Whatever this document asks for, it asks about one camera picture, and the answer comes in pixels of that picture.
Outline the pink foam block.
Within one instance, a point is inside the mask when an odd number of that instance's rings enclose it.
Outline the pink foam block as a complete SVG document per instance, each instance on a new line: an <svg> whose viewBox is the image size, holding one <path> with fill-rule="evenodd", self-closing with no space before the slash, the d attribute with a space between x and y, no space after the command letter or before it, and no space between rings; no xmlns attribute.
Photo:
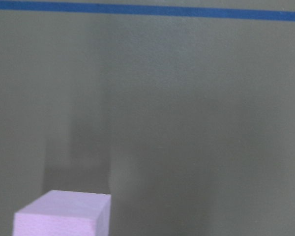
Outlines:
<svg viewBox="0 0 295 236"><path fill-rule="evenodd" d="M110 194L51 190L14 214L14 236L107 236Z"/></svg>

